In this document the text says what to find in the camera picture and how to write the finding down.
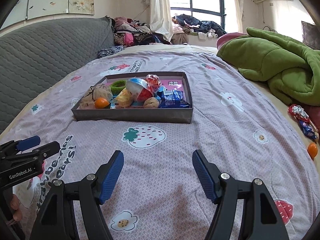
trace qr code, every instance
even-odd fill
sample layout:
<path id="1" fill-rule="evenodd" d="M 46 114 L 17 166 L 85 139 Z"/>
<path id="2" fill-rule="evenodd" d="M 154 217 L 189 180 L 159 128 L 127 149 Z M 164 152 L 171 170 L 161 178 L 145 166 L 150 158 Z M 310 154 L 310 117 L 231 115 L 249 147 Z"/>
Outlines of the qr code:
<path id="1" fill-rule="evenodd" d="M 169 81 L 169 86 L 176 86 L 178 85 L 178 81 Z"/>

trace blue gripper pad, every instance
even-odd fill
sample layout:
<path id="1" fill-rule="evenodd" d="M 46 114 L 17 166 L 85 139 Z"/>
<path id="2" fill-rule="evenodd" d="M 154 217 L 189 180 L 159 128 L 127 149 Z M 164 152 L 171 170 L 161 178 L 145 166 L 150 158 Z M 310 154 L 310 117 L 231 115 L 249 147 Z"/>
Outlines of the blue gripper pad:
<path id="1" fill-rule="evenodd" d="M 98 176 L 98 182 L 100 183 L 100 205 L 104 204 L 108 200 L 116 186 L 119 175 L 124 165 L 124 156 L 121 151 L 115 151 L 107 164 L 100 166 L 96 175 Z"/>
<path id="2" fill-rule="evenodd" d="M 207 159 L 204 157 L 201 151 L 200 152 L 203 157 L 200 156 L 198 151 L 199 150 L 196 150 L 192 154 L 192 165 L 196 171 L 196 174 L 201 183 L 205 196 L 212 202 L 215 202 L 215 200 L 218 198 L 215 191 L 215 183 L 206 167 L 206 165 L 212 163 L 209 163 L 207 161 Z"/>
<path id="3" fill-rule="evenodd" d="M 27 138 L 27 139 L 24 139 L 22 141 L 19 141 L 19 143 L 17 144 L 16 146 L 16 149 L 18 151 L 25 151 L 25 150 L 28 150 L 30 148 L 33 148 L 37 145 L 39 145 L 41 142 L 41 139 L 39 136 L 33 136 L 33 137 L 30 137 L 30 138 Z"/>

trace blue wrapper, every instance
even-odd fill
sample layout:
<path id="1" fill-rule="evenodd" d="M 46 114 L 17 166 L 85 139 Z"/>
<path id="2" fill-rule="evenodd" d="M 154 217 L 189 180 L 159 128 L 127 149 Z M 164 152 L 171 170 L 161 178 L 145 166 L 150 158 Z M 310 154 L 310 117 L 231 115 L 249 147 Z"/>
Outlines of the blue wrapper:
<path id="1" fill-rule="evenodd" d="M 299 125 L 300 125 L 300 128 L 305 136 L 307 136 L 311 140 L 316 139 L 315 132 L 314 132 L 313 128 L 308 123 L 299 120 Z"/>
<path id="2" fill-rule="evenodd" d="M 158 92 L 158 95 L 161 98 L 159 108 L 190 108 L 180 90 L 164 90 Z"/>

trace pile of clothes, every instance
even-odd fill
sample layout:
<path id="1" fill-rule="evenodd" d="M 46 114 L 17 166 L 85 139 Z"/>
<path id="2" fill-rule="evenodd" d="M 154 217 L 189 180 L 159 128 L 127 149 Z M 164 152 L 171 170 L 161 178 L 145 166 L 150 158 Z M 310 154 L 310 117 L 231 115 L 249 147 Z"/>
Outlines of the pile of clothes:
<path id="1" fill-rule="evenodd" d="M 152 33 L 146 23 L 133 21 L 126 17 L 116 17 L 112 19 L 112 26 L 116 46 L 131 47 L 152 43 L 171 44 L 163 38 L 162 34 Z"/>
<path id="2" fill-rule="evenodd" d="M 199 39 L 219 38 L 226 31 L 213 21 L 200 21 L 190 15 L 181 14 L 172 18 L 173 37 L 172 44 L 188 43 L 188 34 L 198 35 Z"/>

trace box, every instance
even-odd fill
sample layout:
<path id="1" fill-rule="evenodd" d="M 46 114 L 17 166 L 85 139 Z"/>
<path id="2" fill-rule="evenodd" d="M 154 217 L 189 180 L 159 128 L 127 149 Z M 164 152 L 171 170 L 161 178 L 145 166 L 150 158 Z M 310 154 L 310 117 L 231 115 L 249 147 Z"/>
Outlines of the box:
<path id="1" fill-rule="evenodd" d="M 190 85 L 188 78 L 184 72 L 137 72 L 137 73 L 123 73 L 118 75 L 109 75 L 102 78 L 98 83 L 109 84 L 117 80 L 126 80 L 133 77 L 145 78 L 148 74 L 158 75 L 161 82 L 168 81 L 168 84 L 163 84 L 168 90 L 174 88 L 179 89 L 177 82 L 170 82 L 169 80 L 181 80 L 184 90 L 184 99 L 190 104 L 190 108 L 156 108 L 156 109 L 78 109 L 80 105 L 79 100 L 72 108 L 73 115 L 77 121 L 83 120 L 118 120 L 118 121 L 132 121 L 132 122 L 170 122 L 170 123 L 191 123 L 193 103 Z"/>

